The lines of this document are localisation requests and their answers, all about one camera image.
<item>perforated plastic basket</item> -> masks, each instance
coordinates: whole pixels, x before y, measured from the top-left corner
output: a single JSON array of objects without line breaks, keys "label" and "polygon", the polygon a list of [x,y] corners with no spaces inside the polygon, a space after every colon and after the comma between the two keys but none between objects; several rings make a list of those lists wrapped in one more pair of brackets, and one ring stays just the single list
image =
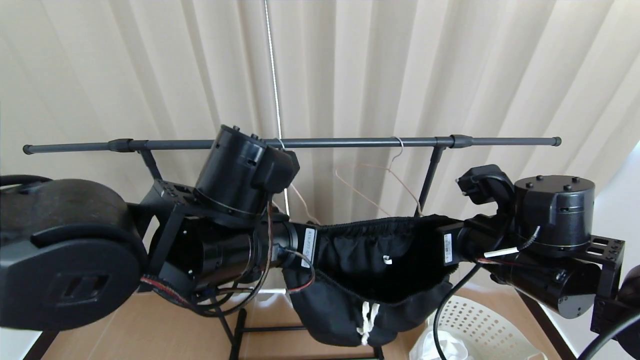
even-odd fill
[{"label": "perforated plastic basket", "polygon": [[[432,314],[427,319],[430,331]],[[474,360],[521,360],[541,354],[508,320],[495,311],[463,297],[453,296],[447,302],[438,330],[447,331],[465,343]]]}]

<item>drawstring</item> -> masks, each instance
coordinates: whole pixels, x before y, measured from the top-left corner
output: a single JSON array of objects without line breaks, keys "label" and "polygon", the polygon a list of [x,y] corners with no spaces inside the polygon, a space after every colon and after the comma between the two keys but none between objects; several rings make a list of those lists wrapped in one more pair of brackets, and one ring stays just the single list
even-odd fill
[{"label": "drawstring", "polygon": [[369,333],[373,330],[379,309],[380,304],[374,303],[371,307],[371,316],[367,318],[367,315],[369,315],[369,302],[365,301],[362,303],[362,327],[356,329],[358,333],[362,335],[362,345],[368,345]]}]

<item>curtain fold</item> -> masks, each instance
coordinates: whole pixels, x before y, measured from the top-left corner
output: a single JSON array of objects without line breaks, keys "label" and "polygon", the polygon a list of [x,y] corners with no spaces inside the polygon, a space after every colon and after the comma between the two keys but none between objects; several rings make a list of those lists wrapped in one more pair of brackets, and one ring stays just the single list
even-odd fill
[{"label": "curtain fold", "polygon": [[[447,149],[425,213],[465,218],[454,179],[571,174],[601,190],[640,139],[637,1],[6,1],[0,4],[0,170],[83,177],[140,200],[136,154],[25,156],[25,143],[214,138],[220,124],[285,138],[562,136],[560,147]],[[294,180],[324,224],[415,202],[385,170],[400,149],[299,149]],[[157,151],[193,184],[207,151]],[[431,149],[393,171],[419,195]],[[292,217],[306,221],[290,193]],[[276,200],[284,205],[281,196]]]}]

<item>wooden floor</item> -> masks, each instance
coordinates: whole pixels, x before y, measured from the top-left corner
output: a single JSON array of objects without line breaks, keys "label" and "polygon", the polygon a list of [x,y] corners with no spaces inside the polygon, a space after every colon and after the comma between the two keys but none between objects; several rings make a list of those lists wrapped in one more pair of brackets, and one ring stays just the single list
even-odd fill
[{"label": "wooden floor", "polygon": [[[457,294],[500,313],[527,336],[550,360],[558,360],[553,346],[518,295],[485,293],[463,288]],[[237,315],[228,319],[233,329]],[[298,315],[284,299],[270,307],[248,306],[246,325],[299,325]],[[402,333],[383,347],[388,360],[408,359],[424,326]],[[202,318],[171,305],[153,293],[131,297],[118,311],[80,329],[61,332],[44,360],[194,359],[226,360],[231,346],[220,321]],[[241,359],[318,359],[372,354],[369,347],[322,345],[306,331],[245,334]]]}]

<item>black garment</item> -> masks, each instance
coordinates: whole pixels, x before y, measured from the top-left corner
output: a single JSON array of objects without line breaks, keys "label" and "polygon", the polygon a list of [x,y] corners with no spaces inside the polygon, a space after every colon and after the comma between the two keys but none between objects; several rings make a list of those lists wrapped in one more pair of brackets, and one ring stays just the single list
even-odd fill
[{"label": "black garment", "polygon": [[[431,215],[384,218],[318,228],[313,285],[291,294],[293,306],[314,339],[355,347],[362,335],[362,304],[379,304],[368,344],[382,346],[398,332],[426,320],[451,289],[443,266],[443,241],[434,231],[457,220]],[[392,264],[383,257],[389,256]],[[289,288],[308,281],[301,270],[284,269]]]}]

